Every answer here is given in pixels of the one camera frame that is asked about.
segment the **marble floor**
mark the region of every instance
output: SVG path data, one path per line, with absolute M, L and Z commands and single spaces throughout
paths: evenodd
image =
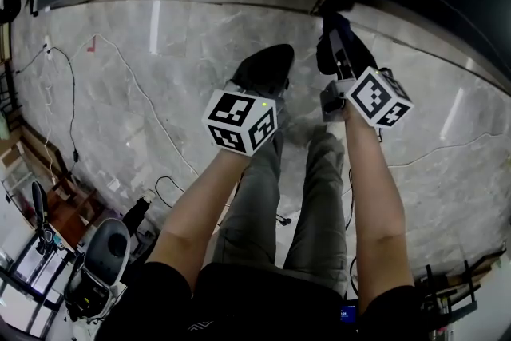
M 415 103 L 411 115 L 383 133 L 382 143 L 405 204 L 410 263 L 417 275 L 424 273 L 426 264 L 449 270 L 464 258 L 474 260 L 499 248 L 505 237 L 511 199 L 511 100 L 446 62 L 449 55 L 437 58 L 417 51 L 419 28 L 403 33 L 404 22 L 375 13 L 363 8 L 351 13 L 351 19 L 360 23 L 355 31 L 379 65 L 392 68 Z M 378 19 L 379 29 L 372 29 Z M 384 21 L 392 23 L 411 46 L 396 42 L 392 33 L 384 34 Z M 96 188 L 109 207 L 125 212 L 145 189 L 154 188 L 160 176 L 172 176 L 183 188 L 195 180 L 180 154 L 198 173 L 214 157 L 216 148 L 200 122 L 212 91 L 222 88 L 239 63 L 254 52 L 291 44 L 295 65 L 285 96 L 290 120 L 285 129 L 279 212 L 293 223 L 276 226 L 277 264 L 281 264 L 299 215 L 305 145 L 311 130 L 321 123 L 319 92 L 330 80 L 316 68 L 320 32 L 317 18 L 255 6 L 132 0 L 53 10 L 38 18 L 23 10 L 12 29 L 14 68 L 30 62 L 45 35 L 71 57 L 76 77 L 73 137 L 81 158 L 75 173 Z M 434 50 L 449 49 L 431 36 L 427 42 Z M 452 55 L 457 64 L 466 59 L 457 51 Z M 25 119 L 42 135 L 49 135 L 70 167 L 73 93 L 66 60 L 59 53 L 52 61 L 40 56 L 15 78 L 15 87 Z M 351 203 L 348 170 L 346 157 L 346 218 Z M 180 196 L 168 180 L 158 187 L 170 204 Z M 168 210 L 156 200 L 148 218 L 161 226 Z M 352 257 L 353 224 L 347 243 Z

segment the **forearm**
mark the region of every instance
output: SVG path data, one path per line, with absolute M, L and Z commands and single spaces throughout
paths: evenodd
M 401 197 L 390 175 L 378 138 L 361 117 L 346 122 L 347 146 L 355 195 L 358 240 L 404 235 Z
M 174 205 L 148 262 L 160 261 L 175 268 L 193 288 L 208 241 L 249 161 L 248 157 L 220 150 Z

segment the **wall outlet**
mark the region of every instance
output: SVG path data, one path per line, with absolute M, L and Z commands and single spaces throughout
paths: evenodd
M 51 44 L 51 41 L 50 41 L 50 36 L 47 34 L 45 36 L 45 39 L 44 39 L 44 53 L 45 53 L 45 56 L 46 58 L 49 60 L 49 61 L 52 61 L 53 60 L 53 50 L 52 50 L 52 44 Z

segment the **black shirt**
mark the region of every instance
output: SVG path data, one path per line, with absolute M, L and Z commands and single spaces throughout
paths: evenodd
M 192 292 L 184 277 L 147 263 L 102 324 L 96 340 L 251 338 L 285 333 L 336 339 L 424 339 L 414 287 L 382 294 L 355 326 L 341 322 L 341 296 L 326 287 L 256 268 L 209 264 Z

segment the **gray pants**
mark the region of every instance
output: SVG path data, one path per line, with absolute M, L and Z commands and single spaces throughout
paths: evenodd
M 254 155 L 218 234 L 212 261 L 262 268 L 321 284 L 344 295 L 347 258 L 341 195 L 343 145 L 316 129 L 307 156 L 302 211 L 283 269 L 275 266 L 280 131 Z

